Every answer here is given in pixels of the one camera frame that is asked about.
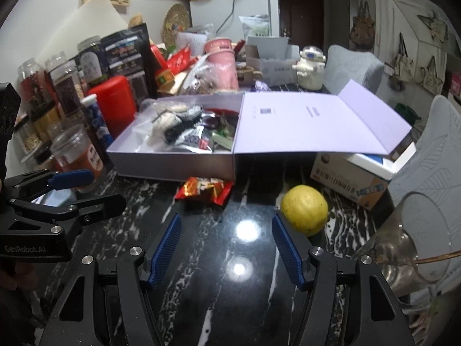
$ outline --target cable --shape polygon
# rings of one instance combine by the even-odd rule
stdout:
[[[223,26],[226,24],[226,22],[229,20],[229,18],[232,17],[232,15],[234,14],[234,9],[235,9],[235,0],[232,1],[232,11],[231,11],[231,13],[230,13],[230,14],[227,16],[227,18],[224,20],[223,24],[220,25],[220,26],[218,27],[218,29],[216,30],[216,35],[217,35],[218,32],[220,31],[220,29],[223,28]]]

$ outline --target yellow lemon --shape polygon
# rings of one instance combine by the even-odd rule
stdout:
[[[282,199],[280,209],[292,226],[308,237],[317,234],[328,220],[328,204],[316,189],[293,187]]]

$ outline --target brown door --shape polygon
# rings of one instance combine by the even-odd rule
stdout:
[[[317,46],[323,50],[324,1],[278,0],[280,5],[281,35],[291,38],[299,46]]]

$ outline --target white robot figurine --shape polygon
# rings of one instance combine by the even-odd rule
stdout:
[[[306,90],[318,91],[323,85],[326,57],[320,48],[304,47],[300,52],[301,59],[293,69],[298,75],[298,84]]]

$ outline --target red jar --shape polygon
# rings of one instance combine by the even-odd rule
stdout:
[[[115,139],[135,119],[136,104],[130,84],[124,76],[115,76],[93,87],[107,128]]]

